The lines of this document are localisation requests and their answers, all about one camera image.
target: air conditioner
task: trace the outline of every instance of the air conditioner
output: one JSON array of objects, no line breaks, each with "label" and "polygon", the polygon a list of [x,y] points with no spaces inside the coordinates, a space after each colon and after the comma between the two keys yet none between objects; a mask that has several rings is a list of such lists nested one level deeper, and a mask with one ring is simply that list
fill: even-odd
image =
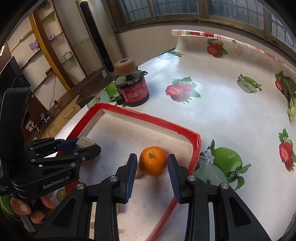
[{"label": "air conditioner", "polygon": [[76,0],[76,5],[107,75],[116,75],[114,64],[122,54],[101,0]]}]

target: silver screw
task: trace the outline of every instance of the silver screw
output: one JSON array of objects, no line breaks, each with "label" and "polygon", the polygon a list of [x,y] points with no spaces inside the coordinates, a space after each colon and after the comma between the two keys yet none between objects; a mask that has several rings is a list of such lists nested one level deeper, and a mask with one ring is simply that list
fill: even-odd
[{"label": "silver screw", "polygon": [[193,176],[193,175],[190,175],[190,176],[188,176],[187,177],[187,179],[189,180],[189,181],[195,181],[196,180],[196,176]]},{"label": "silver screw", "polygon": [[85,185],[83,183],[79,183],[79,184],[76,185],[76,188],[78,190],[82,190],[84,187],[85,187]]},{"label": "silver screw", "polygon": [[111,182],[116,182],[116,181],[118,180],[118,177],[117,177],[117,176],[111,176],[111,177],[109,178],[109,180],[110,180]]},{"label": "silver screw", "polygon": [[227,183],[221,183],[221,187],[223,189],[228,189],[229,188],[229,185]]}]

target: television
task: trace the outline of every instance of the television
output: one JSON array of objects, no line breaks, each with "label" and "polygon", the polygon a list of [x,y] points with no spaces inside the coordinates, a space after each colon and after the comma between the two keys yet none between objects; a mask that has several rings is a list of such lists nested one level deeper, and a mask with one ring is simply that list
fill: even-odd
[{"label": "television", "polygon": [[0,72],[0,107],[5,91],[8,88],[31,87],[31,84],[24,76],[14,56]]}]

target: human hand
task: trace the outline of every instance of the human hand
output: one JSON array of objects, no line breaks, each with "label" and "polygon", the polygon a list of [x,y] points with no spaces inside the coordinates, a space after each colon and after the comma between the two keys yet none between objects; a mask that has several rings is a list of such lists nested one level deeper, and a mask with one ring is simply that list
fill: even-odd
[{"label": "human hand", "polygon": [[[41,201],[48,208],[54,208],[53,202],[49,199],[47,195],[41,197]],[[29,215],[33,223],[41,223],[41,220],[44,218],[44,214],[39,210],[31,211],[30,206],[24,201],[17,199],[15,197],[10,197],[10,206],[11,209],[17,215]]]}]

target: orange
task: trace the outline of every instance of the orange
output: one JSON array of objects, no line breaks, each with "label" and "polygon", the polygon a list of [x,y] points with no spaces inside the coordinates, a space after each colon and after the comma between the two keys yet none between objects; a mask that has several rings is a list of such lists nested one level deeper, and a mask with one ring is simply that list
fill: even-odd
[{"label": "orange", "polygon": [[165,170],[168,158],[158,146],[145,148],[140,154],[139,170],[150,176],[156,176]]}]

